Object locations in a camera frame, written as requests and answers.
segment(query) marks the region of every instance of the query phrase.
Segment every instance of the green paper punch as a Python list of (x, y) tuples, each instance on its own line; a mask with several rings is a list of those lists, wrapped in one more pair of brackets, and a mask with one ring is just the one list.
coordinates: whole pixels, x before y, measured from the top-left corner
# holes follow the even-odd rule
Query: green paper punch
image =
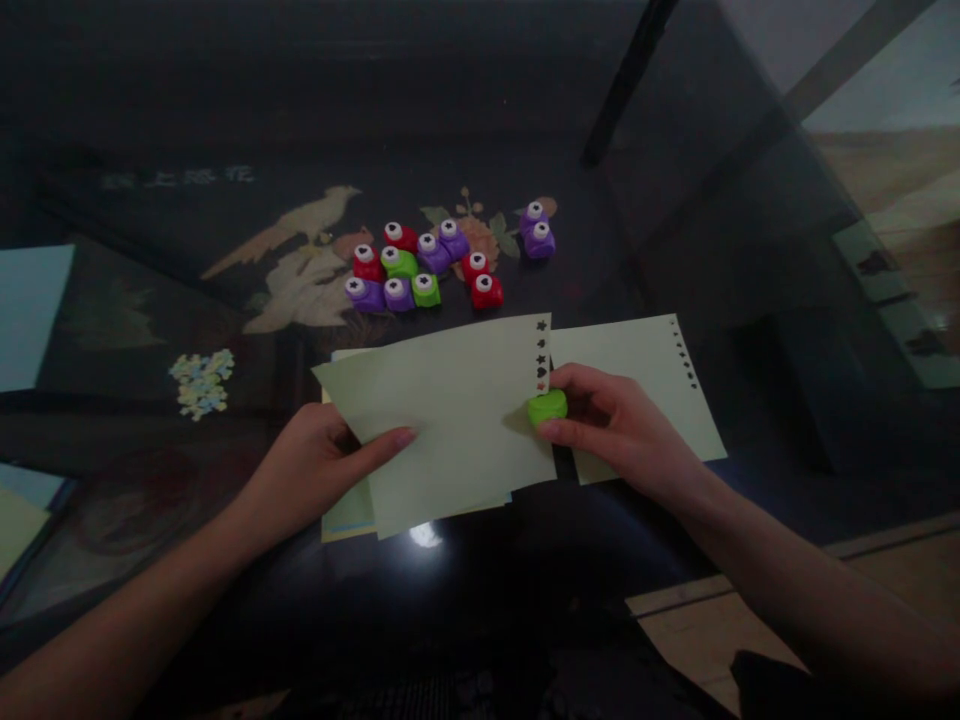
[(433, 307), (440, 304), (440, 285), (436, 275), (420, 273), (410, 283), (413, 301), (417, 307)]
[(527, 400), (527, 417), (534, 429), (545, 420), (555, 420), (567, 416), (567, 396), (563, 390), (554, 388), (545, 395)]
[(387, 277), (391, 280), (395, 277), (413, 280), (417, 270), (420, 269), (417, 267), (417, 259), (413, 256), (413, 253), (398, 250), (393, 245), (383, 249), (383, 252), (380, 253), (380, 262), (387, 271)]

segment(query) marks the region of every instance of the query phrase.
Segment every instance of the floor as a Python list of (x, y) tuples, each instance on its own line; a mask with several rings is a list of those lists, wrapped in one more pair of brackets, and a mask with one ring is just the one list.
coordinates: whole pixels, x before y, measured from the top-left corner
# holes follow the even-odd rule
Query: floor
[(947, 349), (960, 354), (960, 126), (813, 134)]
[[(838, 543), (826, 551), (847, 559), (924, 616), (960, 624), (960, 513)], [(738, 650), (803, 667), (721, 575), (628, 598), (627, 604), (666, 660), (738, 716), (737, 686), (729, 669)], [(286, 694), (253, 698), (192, 720), (265, 718)]]
[[(845, 554), (857, 548), (845, 544), (836, 550)], [(867, 552), (848, 562), (923, 615), (960, 623), (960, 529)], [(723, 589), (729, 587), (724, 580), (711, 578), (697, 588), (687, 588), (686, 596), (676, 596), (684, 604), (645, 614), (640, 624), (671, 665), (739, 715), (737, 686), (730, 674), (738, 650), (753, 650), (797, 667), (803, 665), (737, 593)], [(690, 593), (712, 597), (689, 602), (684, 597)], [(659, 602), (665, 602), (663, 595)], [(634, 612), (637, 608), (643, 612), (640, 598), (628, 603)]]

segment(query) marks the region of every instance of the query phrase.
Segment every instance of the bird painting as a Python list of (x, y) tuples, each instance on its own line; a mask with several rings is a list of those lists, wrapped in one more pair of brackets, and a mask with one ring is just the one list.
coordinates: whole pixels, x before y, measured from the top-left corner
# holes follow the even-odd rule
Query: bird painting
[(209, 280), (238, 263), (257, 262), (267, 251), (275, 250), (300, 233), (307, 236), (307, 242), (313, 247), (314, 241), (321, 237), (325, 230), (340, 222), (347, 210), (347, 202), (360, 192), (351, 185), (327, 188), (323, 198), (301, 205), (282, 215), (276, 224), (257, 233), (229, 255), (220, 259), (200, 278)]

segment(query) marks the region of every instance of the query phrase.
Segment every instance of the right hand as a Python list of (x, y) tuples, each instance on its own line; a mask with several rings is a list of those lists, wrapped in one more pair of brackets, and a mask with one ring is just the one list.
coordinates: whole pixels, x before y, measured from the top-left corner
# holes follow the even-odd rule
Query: right hand
[(674, 513), (694, 512), (726, 488), (635, 380), (569, 363), (551, 373), (550, 386), (564, 391), (569, 411), (541, 423), (541, 437), (596, 455)]

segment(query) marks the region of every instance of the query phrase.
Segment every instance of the light green paper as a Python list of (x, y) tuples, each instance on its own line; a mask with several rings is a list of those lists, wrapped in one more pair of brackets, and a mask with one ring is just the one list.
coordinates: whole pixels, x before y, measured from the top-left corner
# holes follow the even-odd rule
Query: light green paper
[(17, 564), (49, 517), (46, 510), (0, 487), (0, 579)]
[[(717, 460), (727, 456), (676, 315), (554, 330), (550, 349), (555, 367), (575, 362), (633, 378), (697, 457)], [(690, 367), (685, 367), (685, 362), (690, 363)], [(619, 477), (613, 468), (593, 455), (574, 451), (573, 457), (581, 485)]]
[[(376, 348), (336, 350), (331, 359), (336, 362), (341, 358), (370, 352), (371, 350), (376, 350)], [(324, 402), (329, 402), (326, 392), (324, 392), (324, 398)], [(475, 505), (453, 514), (462, 515), (480, 510), (503, 507), (509, 503), (511, 499), (510, 494), (507, 493), (488, 503)], [(376, 531), (377, 525), (376, 519), (373, 516), (373, 500), (370, 497), (370, 481), (364, 478), (350, 488), (347, 494), (340, 498), (340, 501), (323, 516), (323, 529), (320, 535), (320, 542), (327, 543), (336, 540), (346, 540), (347, 538), (375, 533)]]
[(361, 442), (402, 425), (418, 430), (368, 478), (381, 538), (556, 477), (549, 444), (526, 418), (527, 399), (547, 379), (537, 378), (536, 357), (549, 343), (550, 315), (526, 315), (314, 368)]

